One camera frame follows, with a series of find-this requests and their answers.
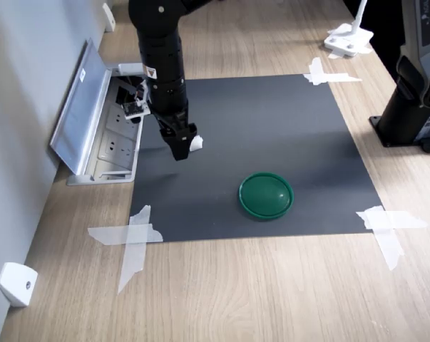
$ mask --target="electrical outlet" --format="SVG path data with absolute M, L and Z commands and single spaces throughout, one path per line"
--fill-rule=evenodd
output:
M 126 120 L 122 107 L 116 103 L 110 105 L 106 127 L 129 139 L 137 139 L 138 124 Z
M 103 133 L 99 159 L 132 170 L 135 142 L 111 130 Z

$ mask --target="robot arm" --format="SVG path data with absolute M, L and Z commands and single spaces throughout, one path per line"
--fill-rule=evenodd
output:
M 137 28 L 140 55 L 149 89 L 148 105 L 175 160 L 188 157 L 197 135 L 188 123 L 183 52 L 178 20 L 210 0 L 130 0 L 129 16 Z

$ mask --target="white object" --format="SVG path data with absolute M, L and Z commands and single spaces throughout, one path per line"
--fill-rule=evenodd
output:
M 342 24 L 324 40 L 324 46 L 333 52 L 329 58 L 339 58 L 344 55 L 354 57 L 358 53 L 369 53 L 372 50 L 366 45 L 373 37 L 373 32 L 360 28 L 367 0 L 362 0 L 352 25 Z
M 304 77 L 314 86 L 326 82 L 360 82 L 360 78 L 349 76 L 347 73 L 325 73 L 322 69 L 321 58 L 313 58 L 309 65 L 309 72 L 304 74 Z
M 32 268 L 6 262 L 0 274 L 0 289 L 15 307 L 28 306 L 37 281 L 37 272 Z
M 395 229 L 427 227 L 425 221 L 413 217 L 408 212 L 387 212 L 382 206 L 372 207 L 356 214 L 364 220 L 366 229 L 373 230 L 389 270 L 395 269 L 399 257 L 405 255 L 395 234 Z
M 116 21 L 113 17 L 112 11 L 110 10 L 110 7 L 108 7 L 108 5 L 104 3 L 104 5 L 102 5 L 102 9 L 106 14 L 106 32 L 114 32 Z
M 146 205 L 137 214 L 129 218 L 129 224 L 148 224 L 150 222 L 151 206 Z M 133 235 L 137 232 L 132 232 L 128 229 L 126 237 L 126 247 L 124 249 L 123 265 L 121 267 L 120 282 L 118 284 L 118 294 L 124 289 L 124 286 L 132 279 L 134 274 L 143 270 L 145 263 L 146 242 L 131 244 Z M 148 230 L 142 237 L 148 238 Z
M 197 150 L 200 150 L 202 148 L 202 144 L 203 144 L 203 139 L 200 135 L 196 135 L 193 138 L 193 141 L 191 141 L 191 145 L 189 147 L 189 151 L 190 152 L 194 152 Z
M 128 237 L 129 229 L 148 230 L 145 238 Z M 153 229 L 152 224 L 131 224 L 128 226 L 88 228 L 88 234 L 105 246 L 118 246 L 119 244 L 140 244 L 143 242 L 162 242 L 163 236 Z
M 146 205 L 137 215 L 129 218 L 128 226 L 88 228 L 90 236 L 106 246 L 126 244 L 118 294 L 134 274 L 143 270 L 146 244 L 163 241 L 160 232 L 153 230 L 153 225 L 149 224 L 150 214 L 151 206 Z
M 114 76 L 133 76 L 140 75 L 143 73 L 143 64 L 142 63 L 120 63 L 118 64 L 118 75 Z

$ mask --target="masking tape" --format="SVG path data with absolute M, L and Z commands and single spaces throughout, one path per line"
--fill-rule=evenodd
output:
M 322 68 L 321 58 L 313 58 L 312 63 L 308 66 L 309 73 L 304 77 L 314 86 L 327 82 L 360 82 L 360 78 L 349 76 L 347 73 L 325 73 Z
M 126 245 L 118 294 L 135 273 L 143 270 L 146 244 L 163 241 L 160 232 L 155 231 L 153 225 L 149 224 L 150 214 L 151 206 L 146 205 L 137 215 L 129 218 L 128 226 L 88 228 L 90 236 L 106 246 Z
M 405 211 L 385 211 L 382 206 L 357 212 L 366 229 L 371 229 L 390 270 L 395 269 L 404 250 L 395 234 L 395 229 L 426 228 L 425 221 L 413 217 Z

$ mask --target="green lid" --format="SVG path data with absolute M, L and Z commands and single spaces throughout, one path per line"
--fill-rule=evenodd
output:
M 268 172 L 247 177 L 240 185 L 238 197 L 246 211 L 260 219 L 281 217 L 294 201 L 289 184 L 280 176 Z

